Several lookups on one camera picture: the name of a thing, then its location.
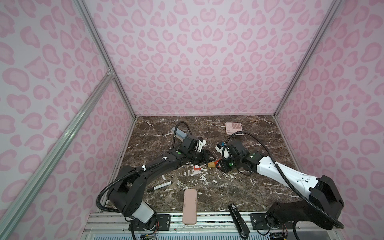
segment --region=pink patterned wall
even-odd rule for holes
[[[131,121],[111,83],[10,240],[79,239],[125,147]]]
[[[0,3],[0,218],[105,72],[71,0]]]
[[[86,0],[136,114],[271,114],[331,0]]]
[[[383,13],[347,0],[278,118],[305,172],[338,186],[346,240],[384,236]]]

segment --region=calculator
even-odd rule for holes
[[[241,127],[241,123],[239,122],[226,122],[225,131],[227,132],[227,135],[231,135],[235,132],[242,132],[243,128]]]

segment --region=marble table surface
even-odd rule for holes
[[[295,165],[272,116],[169,116],[139,117],[133,130],[128,149],[124,155],[122,167],[126,165],[141,166],[165,152],[172,144],[173,134],[170,129],[178,121],[188,123],[193,135],[207,140],[206,148],[216,157],[219,153],[215,146],[225,141],[226,122],[240,122],[243,130],[258,136],[270,149],[275,159],[294,168]],[[184,125],[180,129],[187,131]],[[248,150],[265,150],[249,136],[236,136]],[[193,166],[184,165],[177,170],[166,173],[149,187],[172,181],[172,185],[145,192],[143,200],[157,212],[182,212],[185,189],[197,190],[197,211],[211,212],[226,210],[235,203],[240,211],[266,211],[274,201],[294,202],[300,198],[282,184],[261,176],[241,175],[236,170],[222,173],[218,169],[203,166],[195,171]]]

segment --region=yellow object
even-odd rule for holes
[[[208,167],[216,167],[215,162],[209,162]]]

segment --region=black mounting plate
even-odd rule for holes
[[[269,227],[267,224],[265,224],[265,214],[250,214],[251,217],[251,223],[253,230],[268,230]],[[292,222],[286,222],[285,226],[287,229],[292,229]]]
[[[156,220],[159,221],[158,231],[169,231],[169,226],[170,226],[170,215],[169,214],[158,214]],[[131,231],[131,225],[134,225],[134,229],[133,229],[134,231],[147,231],[139,223],[141,223],[141,222],[139,222],[139,220],[137,218],[132,220],[131,224],[129,225],[128,230]]]

